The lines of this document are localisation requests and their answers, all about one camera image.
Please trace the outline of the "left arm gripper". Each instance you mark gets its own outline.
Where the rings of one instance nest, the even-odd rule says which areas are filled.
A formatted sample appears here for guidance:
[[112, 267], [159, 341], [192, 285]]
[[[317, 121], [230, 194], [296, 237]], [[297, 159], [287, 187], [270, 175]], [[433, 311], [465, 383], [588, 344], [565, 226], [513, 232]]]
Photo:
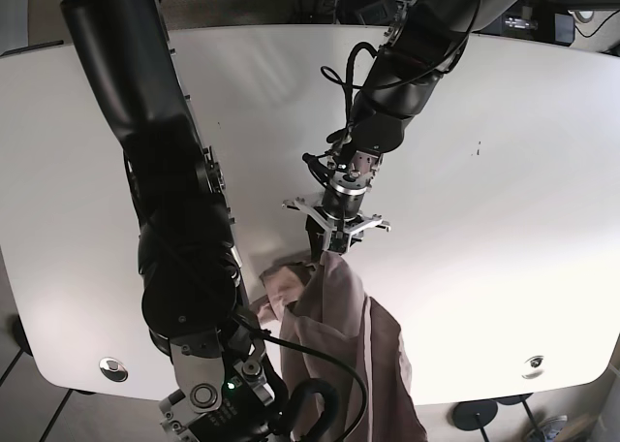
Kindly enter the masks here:
[[342, 231], [351, 235], [351, 246], [363, 241], [371, 229], [389, 232], [391, 226], [382, 215], [364, 215], [360, 210], [363, 195], [346, 195], [333, 190], [285, 200], [282, 207], [303, 213], [311, 261], [319, 262], [324, 251], [324, 233]]

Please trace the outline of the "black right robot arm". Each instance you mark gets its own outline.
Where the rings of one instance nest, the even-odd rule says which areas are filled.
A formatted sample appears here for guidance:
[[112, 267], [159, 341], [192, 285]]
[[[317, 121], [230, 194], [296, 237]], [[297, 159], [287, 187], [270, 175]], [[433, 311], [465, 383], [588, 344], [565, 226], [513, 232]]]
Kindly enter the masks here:
[[[59, 0], [78, 59], [123, 151], [139, 221], [141, 311], [177, 390], [173, 441], [318, 441], [340, 397], [320, 378], [289, 388], [249, 309], [219, 168], [204, 147], [155, 0]], [[323, 407], [295, 434], [308, 402]]]

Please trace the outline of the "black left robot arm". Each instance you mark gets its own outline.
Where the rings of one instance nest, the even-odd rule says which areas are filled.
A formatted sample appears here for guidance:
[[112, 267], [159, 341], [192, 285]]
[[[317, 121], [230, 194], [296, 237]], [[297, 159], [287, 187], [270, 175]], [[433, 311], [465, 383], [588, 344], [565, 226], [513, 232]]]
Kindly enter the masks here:
[[360, 210], [384, 155], [404, 142], [407, 126], [458, 64], [471, 33], [516, 1], [418, 0], [402, 10], [381, 46], [352, 48], [344, 77], [322, 68], [343, 89], [345, 124], [328, 136], [325, 153], [302, 157], [323, 188], [321, 197], [284, 203], [306, 216], [312, 261], [326, 252], [347, 253], [368, 229], [390, 228], [382, 216]]

